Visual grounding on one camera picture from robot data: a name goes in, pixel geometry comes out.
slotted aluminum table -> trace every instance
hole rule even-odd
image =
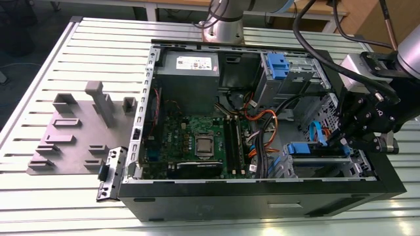
[[[245,28],[246,44],[300,47],[293,33]],[[338,63],[365,45],[336,34],[308,32],[309,43]],[[88,80],[104,83],[113,101],[140,96],[150,39],[200,41],[188,24],[84,18],[70,22],[0,134],[0,232],[118,233],[124,235],[417,235],[420,232],[420,123],[396,134],[400,154],[389,156],[408,192],[334,217],[205,222],[140,222],[122,203],[96,203],[96,175],[29,176],[26,163],[45,131],[57,93],[76,99]]]

table leg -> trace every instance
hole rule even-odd
[[[334,17],[332,16],[325,27],[322,29],[322,33],[333,33],[336,31],[336,21]]]
[[[157,5],[156,5],[156,3],[145,2],[144,7],[145,7],[145,13],[146,13],[146,20],[148,21],[157,21],[157,13],[156,13]]]
[[[60,2],[57,2],[57,1],[50,1],[49,3],[50,3],[50,6],[52,6],[53,11],[61,10],[61,8],[60,8]]]

blue cable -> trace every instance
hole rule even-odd
[[[324,139],[324,135],[322,135],[321,123],[318,121],[312,121],[309,124],[309,140],[310,140],[310,142],[313,142],[313,140],[314,140],[313,128],[316,128],[318,142],[322,144],[322,146],[328,146],[326,141]]]

blue latch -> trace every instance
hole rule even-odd
[[[282,80],[286,78],[289,73],[289,63],[284,58],[282,54],[268,53],[266,54],[268,60],[266,64],[272,71],[273,79]]]
[[[305,143],[288,144],[289,154],[310,154],[309,145]]]
[[[280,156],[277,156],[276,160],[270,163],[269,167],[268,167],[268,171],[266,171],[266,174],[269,175],[270,172],[274,170],[276,168],[276,165],[278,164],[280,162]]]

metal frame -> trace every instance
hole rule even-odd
[[[132,0],[61,0],[60,2],[73,2],[73,3],[89,3],[89,4],[102,4],[102,5],[117,5],[117,6],[132,6],[132,7],[144,7],[146,12],[148,21],[157,21],[157,10],[158,8],[164,9],[176,9],[176,10],[190,10],[190,11],[208,11],[206,6],[197,5],[186,5],[186,4],[174,4],[174,3],[157,3],[157,2],[142,2],[142,1],[132,1]],[[282,12],[282,13],[270,13],[270,12],[256,12],[256,11],[245,11],[245,15],[256,15],[256,16],[266,16],[266,17],[286,17],[293,18],[293,13]],[[345,13],[338,12],[338,21],[341,22]],[[322,33],[333,33],[336,31],[336,22],[333,15],[322,15],[322,14],[305,14],[302,16],[304,19],[310,20],[322,20],[328,21],[325,27],[322,29]]]

